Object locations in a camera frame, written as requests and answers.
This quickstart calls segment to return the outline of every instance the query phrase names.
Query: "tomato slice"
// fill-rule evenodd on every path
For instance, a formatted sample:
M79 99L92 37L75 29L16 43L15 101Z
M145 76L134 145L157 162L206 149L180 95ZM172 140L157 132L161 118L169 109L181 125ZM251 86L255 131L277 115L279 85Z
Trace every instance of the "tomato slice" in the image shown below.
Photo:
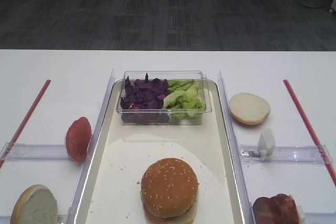
M155 216L154 214L152 214L147 206L143 203L143 209L146 213L146 216L153 222L156 222L156 223L163 223L163 222L168 222L170 220L172 220L174 217L168 217L168 218L162 218L162 217L158 217L158 216Z
M91 139L91 125L87 118L81 117L74 121L68 129L66 148L69 156L82 163L87 157L87 149Z

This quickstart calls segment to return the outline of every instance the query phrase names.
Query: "red rod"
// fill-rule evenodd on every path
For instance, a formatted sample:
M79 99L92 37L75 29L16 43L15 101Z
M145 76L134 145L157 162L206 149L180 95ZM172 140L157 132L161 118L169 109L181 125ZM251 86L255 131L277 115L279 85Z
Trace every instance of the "red rod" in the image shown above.
M8 146L8 148L7 148L7 150L6 150L6 152L5 152L4 156L3 156L3 158L5 158L5 157L8 155L8 153L11 151L11 148L12 148L13 144L16 143L17 139L18 139L19 136L21 135L21 132L23 131L24 127L26 126L26 124L27 124L27 122L28 122L30 116L31 116L32 113L34 112L34 110L35 110L37 104L40 102L41 98L43 97L43 95L44 95L44 93L46 92L46 90L47 90L47 88L48 88L48 86L49 86L50 83L51 83L51 80L47 80L47 81L44 83L44 85L43 85L41 91L39 92L39 94L37 95L37 97L36 97L34 103L31 105L31 107L30 107L30 109L28 110L28 112L27 112L25 118L23 118L22 123L20 124L19 128L16 130L16 132L15 132L15 134L14 134L12 140L11 140L10 143L9 143L9 146ZM0 160L0 169L1 169L1 167L3 166L4 162L5 162L4 159L3 159L3 160Z
M324 153L324 150L321 148L320 140L318 139L318 137L317 137L317 135L316 135L313 127L311 126L311 124L310 124L310 122L309 122L309 120L308 120L308 118L307 118L307 116L306 116L306 114L305 114L305 112L304 112L304 110L303 110L303 108L302 108L302 106L301 106L298 98L296 97L296 95L294 93L293 88L289 84L288 80L284 80L284 84L285 84L285 86L286 86L286 88L287 88L290 96L292 97L292 100L293 100L296 108L298 109L298 111L299 111L299 113L300 113L300 115L302 117L302 120L303 120L304 124L306 125L306 128L307 128L307 130L308 130L311 138L313 139L315 145L318 146L323 159L326 160L326 157L325 157L326 155ZM331 176L332 181L334 182L334 184L336 186L336 172L335 172L335 170L333 169L333 167L332 167L331 164L326 164L326 163L324 163L324 164L325 164L325 166L326 166L326 168L327 168L327 170L328 170L328 172L329 172L329 174Z

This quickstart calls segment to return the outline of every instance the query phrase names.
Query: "white table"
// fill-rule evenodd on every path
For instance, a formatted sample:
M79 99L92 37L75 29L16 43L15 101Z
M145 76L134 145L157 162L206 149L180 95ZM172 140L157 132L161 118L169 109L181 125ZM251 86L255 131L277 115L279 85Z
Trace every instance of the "white table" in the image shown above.
M221 71L229 97L251 92L270 103L271 114L261 126L246 130L234 125L240 144L256 144L260 132L270 127L279 145L313 145L282 82L288 79L320 142L336 160L335 66L336 52L0 50L0 146L11 140L47 79L51 84L18 143L62 144L69 125L82 115L94 128L112 69L117 80L127 70L202 70L214 81ZM73 170L64 173L70 176ZM67 200L62 189L52 190ZM331 200L322 204L329 212L336 211Z

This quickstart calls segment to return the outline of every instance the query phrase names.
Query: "bottom bun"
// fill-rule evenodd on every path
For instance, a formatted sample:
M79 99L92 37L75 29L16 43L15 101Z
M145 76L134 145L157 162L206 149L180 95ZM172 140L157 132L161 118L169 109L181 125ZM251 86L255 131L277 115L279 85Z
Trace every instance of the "bottom bun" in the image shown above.
M196 195L195 202L191 205L191 207L182 215L176 216L173 218L167 218L164 221L153 221L151 220L152 223L155 224L191 224L193 223L195 217L196 217L196 212L197 212L197 204L198 204L198 194Z

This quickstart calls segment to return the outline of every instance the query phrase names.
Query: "sesame seed bun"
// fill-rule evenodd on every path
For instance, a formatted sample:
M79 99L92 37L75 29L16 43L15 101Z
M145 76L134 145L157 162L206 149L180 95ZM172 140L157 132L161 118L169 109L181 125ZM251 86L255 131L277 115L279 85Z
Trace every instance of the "sesame seed bun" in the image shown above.
M165 158L148 167L141 190L150 213L161 218L176 217L196 201L198 181L189 164L178 158Z

